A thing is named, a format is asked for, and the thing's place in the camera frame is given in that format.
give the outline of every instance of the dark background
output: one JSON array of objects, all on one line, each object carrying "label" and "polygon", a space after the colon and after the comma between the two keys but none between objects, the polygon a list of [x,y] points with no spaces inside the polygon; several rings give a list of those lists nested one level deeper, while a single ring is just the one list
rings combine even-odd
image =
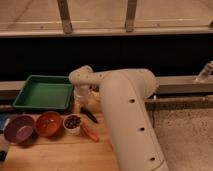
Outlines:
[{"label": "dark background", "polygon": [[156,76],[197,75],[213,60],[213,34],[2,38],[0,52],[0,80],[68,75],[86,64],[94,71],[148,68]]}]

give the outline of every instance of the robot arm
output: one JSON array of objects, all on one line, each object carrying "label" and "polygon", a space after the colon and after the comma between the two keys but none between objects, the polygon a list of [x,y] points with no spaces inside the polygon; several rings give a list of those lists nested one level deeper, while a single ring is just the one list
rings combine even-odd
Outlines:
[{"label": "robot arm", "polygon": [[169,170],[144,104],[157,87],[149,70],[93,73],[84,66],[71,72],[69,79],[77,89],[100,86],[101,106],[121,171]]}]

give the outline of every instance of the wooden tabletop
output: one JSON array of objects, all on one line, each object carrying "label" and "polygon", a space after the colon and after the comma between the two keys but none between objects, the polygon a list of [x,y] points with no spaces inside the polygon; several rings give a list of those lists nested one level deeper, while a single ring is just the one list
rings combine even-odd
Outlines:
[{"label": "wooden tabletop", "polygon": [[85,115],[83,120],[97,133],[95,143],[85,134],[70,135],[63,128],[51,138],[36,133],[21,145],[11,145],[3,165],[4,171],[118,171],[100,104],[91,98],[89,109],[98,120],[93,123]]}]

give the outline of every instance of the purple bowl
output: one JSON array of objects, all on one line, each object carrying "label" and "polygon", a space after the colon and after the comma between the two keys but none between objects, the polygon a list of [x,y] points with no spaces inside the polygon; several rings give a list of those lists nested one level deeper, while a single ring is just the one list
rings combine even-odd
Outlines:
[{"label": "purple bowl", "polygon": [[11,143],[27,140],[33,133],[35,121],[28,115],[21,115],[11,120],[4,129],[4,137]]}]

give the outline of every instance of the green tray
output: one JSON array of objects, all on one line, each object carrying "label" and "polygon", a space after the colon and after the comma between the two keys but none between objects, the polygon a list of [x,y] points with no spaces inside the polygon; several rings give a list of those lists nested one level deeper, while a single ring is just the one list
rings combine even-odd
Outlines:
[{"label": "green tray", "polygon": [[31,75],[13,103],[15,109],[67,110],[73,85],[68,77]]}]

